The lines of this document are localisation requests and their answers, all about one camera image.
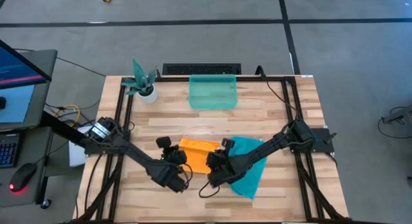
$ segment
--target orange towel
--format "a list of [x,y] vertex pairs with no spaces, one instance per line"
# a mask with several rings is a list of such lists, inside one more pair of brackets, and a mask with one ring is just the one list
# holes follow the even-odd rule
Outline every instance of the orange towel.
[[[182,138],[179,148],[186,153],[187,164],[191,166],[194,173],[210,173],[211,169],[206,165],[206,158],[209,152],[213,152],[220,147],[219,142],[210,142],[204,140],[194,140],[190,138]],[[190,169],[183,165],[185,171]]]

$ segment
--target artificial plant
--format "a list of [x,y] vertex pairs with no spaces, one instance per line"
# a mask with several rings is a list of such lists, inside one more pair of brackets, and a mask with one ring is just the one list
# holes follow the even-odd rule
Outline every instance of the artificial plant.
[[153,83],[156,80],[156,69],[146,74],[142,67],[133,59],[133,74],[134,79],[124,79],[123,86],[129,86],[131,91],[128,91],[127,95],[134,95],[135,93],[141,95],[149,95],[153,90]]

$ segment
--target monitor screen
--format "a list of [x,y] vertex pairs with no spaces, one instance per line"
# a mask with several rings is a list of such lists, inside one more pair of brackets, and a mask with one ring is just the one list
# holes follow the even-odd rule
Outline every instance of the monitor screen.
[[46,77],[22,55],[4,43],[0,45],[0,89],[43,83]]

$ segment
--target white paper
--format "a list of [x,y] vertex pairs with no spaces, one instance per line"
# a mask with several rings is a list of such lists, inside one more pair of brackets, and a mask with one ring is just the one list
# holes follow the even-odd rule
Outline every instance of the white paper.
[[[85,133],[89,131],[92,126],[80,127],[77,131]],[[86,163],[86,155],[84,154],[84,148],[75,145],[73,142],[69,142],[69,165],[70,167],[76,167]]]

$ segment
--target black keyboard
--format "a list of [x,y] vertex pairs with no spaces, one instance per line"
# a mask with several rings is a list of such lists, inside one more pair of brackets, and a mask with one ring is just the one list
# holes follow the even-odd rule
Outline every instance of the black keyboard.
[[163,64],[163,75],[234,74],[241,75],[240,64]]
[[15,167],[19,153],[19,133],[0,135],[0,168]]

